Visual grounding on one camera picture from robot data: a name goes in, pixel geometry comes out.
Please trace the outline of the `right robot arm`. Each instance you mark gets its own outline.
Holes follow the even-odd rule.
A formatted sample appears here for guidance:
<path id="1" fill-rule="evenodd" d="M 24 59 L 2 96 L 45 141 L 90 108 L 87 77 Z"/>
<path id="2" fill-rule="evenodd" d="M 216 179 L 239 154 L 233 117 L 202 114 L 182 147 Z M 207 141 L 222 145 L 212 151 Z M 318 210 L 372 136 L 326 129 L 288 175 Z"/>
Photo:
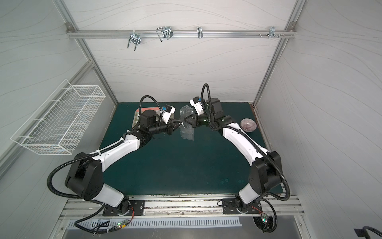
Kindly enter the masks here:
<path id="1" fill-rule="evenodd" d="M 270 152 L 257 144 L 233 117 L 224 113 L 217 98 L 205 101 L 200 97 L 190 100 L 196 113 L 186 117 L 186 122 L 196 128 L 202 125 L 219 132 L 242 153 L 250 166 L 248 183 L 235 196 L 234 202 L 239 213 L 250 211 L 270 195 L 280 201 L 290 197 L 290 188 L 283 174 L 281 157 L 276 151 Z"/>

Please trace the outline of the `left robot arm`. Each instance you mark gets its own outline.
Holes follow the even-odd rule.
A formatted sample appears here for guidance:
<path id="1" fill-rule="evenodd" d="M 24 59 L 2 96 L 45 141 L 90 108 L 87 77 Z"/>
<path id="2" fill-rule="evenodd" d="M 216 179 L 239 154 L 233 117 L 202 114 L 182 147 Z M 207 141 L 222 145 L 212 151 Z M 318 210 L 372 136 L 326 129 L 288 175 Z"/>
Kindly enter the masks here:
<path id="1" fill-rule="evenodd" d="M 163 107 L 159 114 L 145 110 L 138 123 L 127 131 L 118 142 L 95 152 L 95 156 L 83 152 L 76 155 L 70 167 L 65 186 L 86 201 L 98 201 L 108 206 L 114 214 L 124 216 L 130 211 L 129 197 L 105 184 L 103 173 L 115 162 L 146 145 L 155 134 L 177 129 L 182 122 L 173 119 L 173 106 Z"/>

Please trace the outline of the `clear plastic ruler pouch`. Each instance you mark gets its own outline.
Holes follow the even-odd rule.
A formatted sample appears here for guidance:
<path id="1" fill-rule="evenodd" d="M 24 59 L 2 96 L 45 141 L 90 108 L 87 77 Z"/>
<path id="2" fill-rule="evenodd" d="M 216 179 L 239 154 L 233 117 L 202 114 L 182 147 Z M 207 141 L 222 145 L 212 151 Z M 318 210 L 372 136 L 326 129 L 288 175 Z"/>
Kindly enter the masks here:
<path id="1" fill-rule="evenodd" d="M 190 106 L 183 106 L 180 109 L 180 120 L 183 122 L 180 127 L 181 138 L 186 140 L 194 141 L 194 128 L 188 120 L 192 119 L 194 114 L 194 109 Z"/>

